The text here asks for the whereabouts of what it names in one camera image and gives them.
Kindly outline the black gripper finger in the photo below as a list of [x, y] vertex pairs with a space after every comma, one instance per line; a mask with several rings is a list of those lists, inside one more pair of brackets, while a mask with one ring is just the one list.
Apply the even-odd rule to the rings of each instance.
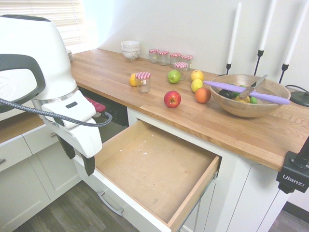
[[74, 148], [63, 139], [59, 139], [59, 142], [69, 159], [73, 159], [75, 157]]
[[88, 176], [92, 175], [95, 170], [95, 157], [87, 158], [83, 154], [81, 155], [83, 162], [84, 162], [84, 168]]

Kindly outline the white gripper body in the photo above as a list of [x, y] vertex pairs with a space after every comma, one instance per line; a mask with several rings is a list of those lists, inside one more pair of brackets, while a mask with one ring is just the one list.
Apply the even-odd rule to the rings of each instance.
[[[65, 100], [45, 103], [41, 109], [82, 122], [95, 123], [92, 118], [96, 113], [95, 107], [79, 90]], [[50, 116], [42, 116], [41, 118], [53, 132], [86, 158], [95, 156], [102, 149], [102, 141], [97, 127], [77, 125], [65, 120], [60, 124]]]

